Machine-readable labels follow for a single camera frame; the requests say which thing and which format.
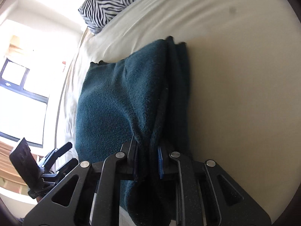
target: bed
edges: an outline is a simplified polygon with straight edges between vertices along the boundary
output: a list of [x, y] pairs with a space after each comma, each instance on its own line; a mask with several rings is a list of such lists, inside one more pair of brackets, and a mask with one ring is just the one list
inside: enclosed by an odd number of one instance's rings
[[[189, 51], [194, 159], [218, 161], [274, 222], [301, 182], [301, 24], [287, 0], [137, 0], [100, 33], [86, 30], [65, 80], [57, 147], [75, 143], [89, 63], [117, 62], [169, 35]], [[75, 149], [57, 165], [71, 157]]]

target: window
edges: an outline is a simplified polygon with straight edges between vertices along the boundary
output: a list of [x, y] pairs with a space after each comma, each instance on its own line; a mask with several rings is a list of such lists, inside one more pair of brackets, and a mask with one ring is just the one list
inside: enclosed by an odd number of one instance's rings
[[43, 148], [43, 130], [49, 91], [38, 72], [8, 58], [0, 71], [0, 136]]

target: round metal bolt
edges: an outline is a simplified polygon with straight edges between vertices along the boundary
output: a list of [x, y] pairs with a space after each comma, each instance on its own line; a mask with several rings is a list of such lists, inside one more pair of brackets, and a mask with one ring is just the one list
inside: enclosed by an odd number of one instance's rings
[[171, 155], [173, 158], [178, 158], [178, 157], [180, 157], [180, 153], [179, 153], [179, 152], [176, 152], [176, 151], [172, 152], [170, 155]]
[[117, 158], [123, 158], [125, 156], [125, 154], [123, 153], [123, 152], [118, 152], [117, 154], [116, 154], [116, 157]]
[[88, 161], [83, 161], [83, 162], [80, 163], [80, 166], [81, 166], [82, 168], [86, 168], [86, 167], [88, 167], [89, 165], [90, 165], [90, 162], [88, 162]]
[[213, 161], [213, 160], [208, 160], [206, 162], [206, 164], [207, 164], [208, 167], [214, 167], [216, 165], [215, 161]]

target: window frame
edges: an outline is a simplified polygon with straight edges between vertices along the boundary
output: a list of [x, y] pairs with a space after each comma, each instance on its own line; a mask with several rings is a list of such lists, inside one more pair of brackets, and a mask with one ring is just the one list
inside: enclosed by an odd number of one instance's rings
[[[10, 81], [7, 81], [7, 80], [3, 79], [2, 75], [3, 75], [4, 70], [5, 70], [5, 68], [6, 68], [6, 66], [9, 62], [15, 63], [15, 62], [11, 61], [10, 59], [6, 58], [6, 60], [3, 64], [3, 67], [0, 71], [0, 86], [4, 87], [4, 88], [6, 88], [10, 91], [13, 91], [15, 93], [21, 94], [23, 96], [29, 97], [31, 99], [37, 100], [39, 102], [42, 102], [42, 103], [45, 103], [46, 105], [48, 105], [48, 99], [49, 98], [47, 98], [45, 96], [42, 96], [42, 95], [39, 95], [39, 94], [36, 94], [36, 93], [29, 92], [29, 91], [24, 89], [24, 84], [25, 84], [25, 81], [26, 81], [26, 78], [27, 78], [27, 75], [28, 75], [30, 69], [25, 67], [26, 70], [24, 72], [24, 75], [22, 77], [20, 85], [14, 84]], [[0, 131], [0, 137], [9, 139], [9, 140], [12, 140], [12, 141], [15, 141], [15, 142], [18, 142], [20, 140], [19, 138], [8, 135], [8, 134], [3, 133], [1, 131]], [[42, 144], [33, 143], [33, 142], [27, 142], [27, 143], [28, 143], [29, 146], [43, 148], [43, 141], [42, 141]]]

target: blue fabric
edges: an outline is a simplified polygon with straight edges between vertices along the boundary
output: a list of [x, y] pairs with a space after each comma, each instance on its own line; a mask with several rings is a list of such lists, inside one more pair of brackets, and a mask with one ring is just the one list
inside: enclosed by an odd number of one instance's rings
[[174, 185], [158, 173], [164, 139], [190, 155], [187, 131], [189, 61], [185, 43], [157, 40], [117, 63], [91, 63], [78, 101], [75, 147], [79, 160], [104, 161], [132, 136], [138, 174], [123, 181], [121, 206], [136, 225], [169, 225]]

